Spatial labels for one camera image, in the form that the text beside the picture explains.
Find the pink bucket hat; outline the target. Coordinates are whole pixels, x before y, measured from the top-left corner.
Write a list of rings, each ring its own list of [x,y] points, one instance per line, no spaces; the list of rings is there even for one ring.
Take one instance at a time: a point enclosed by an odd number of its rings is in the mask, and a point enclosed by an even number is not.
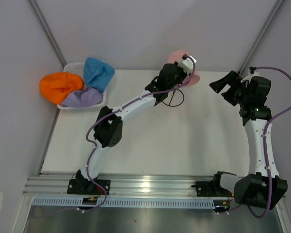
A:
[[[185,50],[177,50],[168,55],[168,63],[176,63],[188,76],[184,79],[185,86],[193,86],[200,81],[200,76],[196,71],[197,60]]]

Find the blue bucket hat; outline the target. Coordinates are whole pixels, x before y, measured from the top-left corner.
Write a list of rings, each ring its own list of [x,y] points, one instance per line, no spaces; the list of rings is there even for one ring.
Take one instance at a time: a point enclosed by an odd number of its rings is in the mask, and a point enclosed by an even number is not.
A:
[[[84,83],[100,93],[105,91],[114,74],[115,69],[100,59],[88,57],[84,63]]]

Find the lavender bucket hat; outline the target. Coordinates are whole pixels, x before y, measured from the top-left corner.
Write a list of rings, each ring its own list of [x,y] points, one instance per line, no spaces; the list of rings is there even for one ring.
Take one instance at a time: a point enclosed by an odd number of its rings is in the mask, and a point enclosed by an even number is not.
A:
[[[102,101],[102,93],[95,88],[87,87],[84,90],[69,93],[60,105],[68,108],[88,108],[100,104]]]

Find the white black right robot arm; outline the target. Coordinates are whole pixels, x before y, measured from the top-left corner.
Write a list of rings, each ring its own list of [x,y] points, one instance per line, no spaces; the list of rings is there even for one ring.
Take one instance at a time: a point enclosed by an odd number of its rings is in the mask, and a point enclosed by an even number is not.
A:
[[[222,93],[224,100],[239,105],[239,114],[247,134],[249,145],[249,171],[234,186],[234,198],[238,204],[272,210],[288,189],[286,180],[279,177],[271,143],[271,110],[265,105],[271,89],[271,81],[252,75],[242,78],[231,71],[210,87]]]

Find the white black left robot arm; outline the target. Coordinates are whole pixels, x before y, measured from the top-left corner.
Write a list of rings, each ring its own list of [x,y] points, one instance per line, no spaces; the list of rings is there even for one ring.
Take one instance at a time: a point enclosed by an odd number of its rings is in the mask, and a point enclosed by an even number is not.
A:
[[[115,108],[103,107],[96,122],[89,129],[94,132],[94,138],[86,135],[86,140],[93,143],[83,168],[76,174],[78,189],[84,194],[91,194],[96,187],[103,193],[106,189],[97,182],[102,157],[108,150],[117,145],[122,138],[124,123],[138,113],[155,107],[163,102],[170,92],[174,92],[187,85],[195,72],[196,61],[188,56],[181,62],[168,63],[163,66],[144,91],[132,100]]]

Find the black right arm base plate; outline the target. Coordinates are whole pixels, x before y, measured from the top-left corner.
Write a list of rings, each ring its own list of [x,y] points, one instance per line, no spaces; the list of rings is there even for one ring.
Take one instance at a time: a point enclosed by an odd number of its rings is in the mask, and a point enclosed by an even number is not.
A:
[[[227,189],[222,188],[214,181],[196,182],[192,187],[196,189],[196,195],[198,197],[231,197],[231,194]]]

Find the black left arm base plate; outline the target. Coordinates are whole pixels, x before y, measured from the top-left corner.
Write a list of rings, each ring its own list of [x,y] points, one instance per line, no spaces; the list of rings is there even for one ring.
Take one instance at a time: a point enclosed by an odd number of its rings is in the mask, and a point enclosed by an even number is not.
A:
[[[111,181],[110,180],[96,180],[100,186],[105,188],[107,195],[109,194]],[[88,182],[85,185],[81,185],[81,183],[77,179],[71,179],[68,184],[67,194],[70,195],[104,195],[104,192],[101,187],[98,187],[96,184],[92,182]]]

